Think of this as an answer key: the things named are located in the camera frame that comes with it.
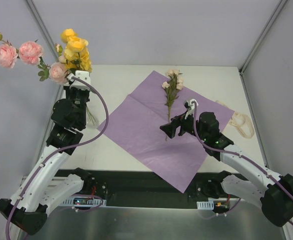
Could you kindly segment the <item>pink and purple wrapping paper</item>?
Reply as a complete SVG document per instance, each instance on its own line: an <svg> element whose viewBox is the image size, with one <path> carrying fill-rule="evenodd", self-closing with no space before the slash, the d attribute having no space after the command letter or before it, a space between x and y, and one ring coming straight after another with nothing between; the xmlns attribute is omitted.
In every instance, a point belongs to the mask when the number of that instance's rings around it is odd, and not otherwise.
<svg viewBox="0 0 293 240"><path fill-rule="evenodd" d="M229 166L208 156L190 134L166 138L167 78L153 70L119 68L95 73L110 117L91 152L92 168L109 171L152 171L184 192L197 172L220 172Z"/></svg>

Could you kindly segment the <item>yellow flower bunch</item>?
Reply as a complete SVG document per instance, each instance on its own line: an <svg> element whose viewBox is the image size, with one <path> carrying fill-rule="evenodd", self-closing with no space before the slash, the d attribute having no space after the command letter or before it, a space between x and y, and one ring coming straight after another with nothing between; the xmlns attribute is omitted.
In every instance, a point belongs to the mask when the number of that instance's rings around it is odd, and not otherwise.
<svg viewBox="0 0 293 240"><path fill-rule="evenodd" d="M80 38L71 28L61 33L61 40L65 43L59 61L72 73L75 71L92 72L92 60L88 50L89 42Z"/></svg>

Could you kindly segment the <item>peach flower bunch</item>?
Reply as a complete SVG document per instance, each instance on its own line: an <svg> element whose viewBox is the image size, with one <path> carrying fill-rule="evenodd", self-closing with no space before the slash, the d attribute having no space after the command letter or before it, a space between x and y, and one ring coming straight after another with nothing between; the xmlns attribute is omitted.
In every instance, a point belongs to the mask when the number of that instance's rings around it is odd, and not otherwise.
<svg viewBox="0 0 293 240"><path fill-rule="evenodd" d="M181 77L182 73L178 69L170 69L165 73L167 80L161 85L162 89L165 91L167 107L167 122L170 123L171 120L171 109L172 106L179 98L179 92L184 88L184 79Z"/></svg>

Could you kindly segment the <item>cream ribbon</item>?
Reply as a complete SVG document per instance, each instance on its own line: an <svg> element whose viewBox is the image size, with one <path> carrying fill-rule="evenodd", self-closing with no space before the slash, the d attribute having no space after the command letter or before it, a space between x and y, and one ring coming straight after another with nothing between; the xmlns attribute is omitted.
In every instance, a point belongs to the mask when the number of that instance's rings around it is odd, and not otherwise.
<svg viewBox="0 0 293 240"><path fill-rule="evenodd" d="M235 111L228 124L234 127L244 139L252 139L255 135L253 122L245 113Z"/></svg>

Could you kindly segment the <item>pink flower stem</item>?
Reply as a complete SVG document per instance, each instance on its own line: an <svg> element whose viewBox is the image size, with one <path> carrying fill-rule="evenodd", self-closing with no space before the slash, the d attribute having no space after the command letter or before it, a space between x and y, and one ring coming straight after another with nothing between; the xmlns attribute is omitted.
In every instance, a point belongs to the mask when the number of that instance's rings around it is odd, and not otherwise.
<svg viewBox="0 0 293 240"><path fill-rule="evenodd" d="M46 64L44 61L44 48L36 41L26 41L15 47L8 40L3 39L0 32L0 66L12 69L17 60L26 65L35 66L39 69L38 77L41 82L50 79L53 82L65 85L67 80L67 69L61 62L55 62L52 65Z"/></svg>

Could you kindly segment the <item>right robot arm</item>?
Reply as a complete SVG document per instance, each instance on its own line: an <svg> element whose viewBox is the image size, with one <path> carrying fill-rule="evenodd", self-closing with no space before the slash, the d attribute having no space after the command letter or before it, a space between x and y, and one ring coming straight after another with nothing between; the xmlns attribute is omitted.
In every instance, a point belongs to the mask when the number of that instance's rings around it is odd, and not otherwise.
<svg viewBox="0 0 293 240"><path fill-rule="evenodd" d="M169 138L188 133L197 137L204 150L216 160L232 167L245 180L225 172L214 182L211 191L216 197L237 196L256 206L275 226L282 227L293 218L293 176L281 175L245 156L232 140L220 132L212 112L203 112L199 119L187 113L175 116L159 128Z"/></svg>

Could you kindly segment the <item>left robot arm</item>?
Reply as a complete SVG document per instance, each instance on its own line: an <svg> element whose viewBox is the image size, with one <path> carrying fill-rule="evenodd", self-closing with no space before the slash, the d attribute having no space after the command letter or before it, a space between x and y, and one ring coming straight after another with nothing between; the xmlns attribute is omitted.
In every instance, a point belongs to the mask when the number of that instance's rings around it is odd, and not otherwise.
<svg viewBox="0 0 293 240"><path fill-rule="evenodd" d="M92 175L81 168L51 190L47 186L60 167L83 145L81 131L86 127L86 108L91 86L65 86L66 97L53 106L54 127L38 162L10 198L0 199L0 213L6 218L5 237L10 239L10 225L28 235L35 235L49 215L68 197L92 190Z"/></svg>

